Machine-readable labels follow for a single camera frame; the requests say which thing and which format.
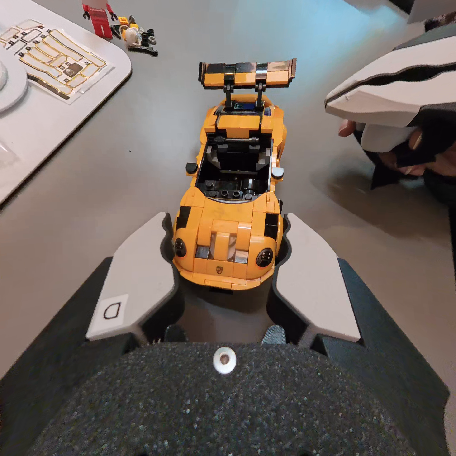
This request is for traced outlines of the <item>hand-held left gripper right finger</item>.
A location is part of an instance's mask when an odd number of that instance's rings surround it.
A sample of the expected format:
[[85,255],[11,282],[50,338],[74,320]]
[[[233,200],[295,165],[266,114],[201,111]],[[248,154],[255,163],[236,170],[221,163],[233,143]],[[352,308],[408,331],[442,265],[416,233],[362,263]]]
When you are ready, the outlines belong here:
[[294,344],[310,347],[317,335],[358,342],[361,338],[338,257],[329,244],[295,214],[287,214],[267,312]]

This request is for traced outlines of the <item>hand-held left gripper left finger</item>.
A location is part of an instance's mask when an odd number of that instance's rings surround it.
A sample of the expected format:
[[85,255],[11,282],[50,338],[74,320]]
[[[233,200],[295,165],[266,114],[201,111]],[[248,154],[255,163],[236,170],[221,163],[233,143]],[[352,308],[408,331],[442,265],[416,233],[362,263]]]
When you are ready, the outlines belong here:
[[91,341],[132,333],[140,345],[166,341],[185,300],[172,252],[169,213],[160,212],[116,250],[88,331]]

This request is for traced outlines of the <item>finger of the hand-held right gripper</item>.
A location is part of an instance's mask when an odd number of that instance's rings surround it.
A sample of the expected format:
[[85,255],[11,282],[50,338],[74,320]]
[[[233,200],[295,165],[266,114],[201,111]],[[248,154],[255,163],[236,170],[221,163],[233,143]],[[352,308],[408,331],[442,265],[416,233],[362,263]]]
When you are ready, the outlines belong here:
[[346,83],[327,96],[329,114],[367,124],[408,127],[432,116],[450,119],[455,112],[455,66],[412,66]]
[[454,71],[455,64],[455,30],[432,30],[397,46],[354,73],[327,95],[325,103],[362,85],[425,81],[443,72]]

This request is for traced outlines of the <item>yellow lego car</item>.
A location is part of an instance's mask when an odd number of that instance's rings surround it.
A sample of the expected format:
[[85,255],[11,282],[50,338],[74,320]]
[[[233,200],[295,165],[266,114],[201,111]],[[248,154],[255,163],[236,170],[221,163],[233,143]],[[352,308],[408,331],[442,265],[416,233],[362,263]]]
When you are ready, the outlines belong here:
[[174,222],[174,265],[198,285],[247,290],[274,272],[283,235],[280,158],[284,112],[267,97],[234,95],[207,112],[191,186]]

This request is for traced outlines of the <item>yellow black lego spoiler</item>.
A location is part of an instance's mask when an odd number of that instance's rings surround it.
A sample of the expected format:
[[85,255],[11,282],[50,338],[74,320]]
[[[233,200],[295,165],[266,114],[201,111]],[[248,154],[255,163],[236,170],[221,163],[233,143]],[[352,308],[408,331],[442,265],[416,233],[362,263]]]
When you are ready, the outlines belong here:
[[205,89],[282,88],[295,77],[296,58],[279,62],[199,64],[198,80]]

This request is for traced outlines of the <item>person's right forearm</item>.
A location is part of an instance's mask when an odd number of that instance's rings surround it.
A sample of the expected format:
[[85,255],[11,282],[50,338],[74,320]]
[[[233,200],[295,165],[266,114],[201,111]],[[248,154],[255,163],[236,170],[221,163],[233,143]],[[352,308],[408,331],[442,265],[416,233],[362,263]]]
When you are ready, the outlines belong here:
[[430,193],[448,208],[453,267],[456,272],[456,177],[443,176],[426,170],[424,182]]

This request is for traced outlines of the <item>lego sticker sheet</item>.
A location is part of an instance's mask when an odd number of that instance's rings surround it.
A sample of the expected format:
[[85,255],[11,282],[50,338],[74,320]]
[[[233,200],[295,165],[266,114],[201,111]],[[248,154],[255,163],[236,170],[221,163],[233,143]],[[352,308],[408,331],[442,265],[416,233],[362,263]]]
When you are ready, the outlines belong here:
[[58,29],[28,19],[1,30],[1,46],[24,66],[28,79],[71,104],[114,68]]

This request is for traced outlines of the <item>red lego minifigure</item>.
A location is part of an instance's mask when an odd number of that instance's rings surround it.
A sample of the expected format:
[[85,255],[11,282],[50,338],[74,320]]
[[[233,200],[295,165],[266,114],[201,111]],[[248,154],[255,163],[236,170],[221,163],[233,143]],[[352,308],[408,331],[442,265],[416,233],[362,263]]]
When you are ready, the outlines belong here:
[[83,0],[83,17],[91,20],[97,36],[111,40],[113,38],[106,11],[111,15],[112,21],[118,17],[106,0]]

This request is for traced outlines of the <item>person's right hand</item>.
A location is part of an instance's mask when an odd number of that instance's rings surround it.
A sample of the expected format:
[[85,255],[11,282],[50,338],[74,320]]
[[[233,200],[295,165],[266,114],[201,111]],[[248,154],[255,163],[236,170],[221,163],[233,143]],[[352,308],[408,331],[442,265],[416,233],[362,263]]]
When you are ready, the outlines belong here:
[[[349,120],[343,120],[339,128],[340,137],[348,137],[356,130],[356,123]],[[411,134],[408,145],[411,149],[416,149],[422,140],[422,132],[419,128],[415,128]],[[431,170],[443,176],[456,176],[456,146],[455,143],[446,152],[438,154],[435,162],[426,164],[408,166],[398,168],[396,166],[396,157],[392,151],[388,153],[377,154],[383,164],[401,174],[408,176],[422,176],[426,169]]]

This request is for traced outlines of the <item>white book stand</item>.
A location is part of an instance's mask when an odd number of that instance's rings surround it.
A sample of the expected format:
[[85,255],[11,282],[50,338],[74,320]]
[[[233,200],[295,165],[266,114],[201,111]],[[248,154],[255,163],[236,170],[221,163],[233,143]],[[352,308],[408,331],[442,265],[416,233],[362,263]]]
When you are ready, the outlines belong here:
[[58,29],[114,66],[71,104],[32,83],[25,66],[1,46],[1,139],[20,157],[17,174],[0,179],[4,202],[130,76],[116,45],[33,1],[1,1],[1,30],[32,19]]

